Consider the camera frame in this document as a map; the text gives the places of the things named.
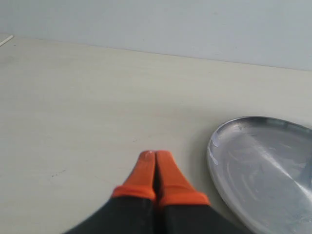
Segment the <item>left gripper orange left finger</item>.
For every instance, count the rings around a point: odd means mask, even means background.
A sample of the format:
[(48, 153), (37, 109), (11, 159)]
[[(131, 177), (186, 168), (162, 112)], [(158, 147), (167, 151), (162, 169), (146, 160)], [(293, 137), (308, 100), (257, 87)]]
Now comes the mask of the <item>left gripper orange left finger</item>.
[(153, 190), (156, 155), (142, 152), (110, 199), (68, 234), (152, 234), (156, 194)]

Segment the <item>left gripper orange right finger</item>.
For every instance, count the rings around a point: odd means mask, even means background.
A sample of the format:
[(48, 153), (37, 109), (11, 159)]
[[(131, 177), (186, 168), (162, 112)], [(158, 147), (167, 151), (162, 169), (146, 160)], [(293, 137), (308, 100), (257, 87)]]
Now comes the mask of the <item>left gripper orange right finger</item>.
[(208, 197), (185, 178), (168, 151), (156, 152), (159, 207), (168, 234), (239, 234), (240, 229), (216, 212)]

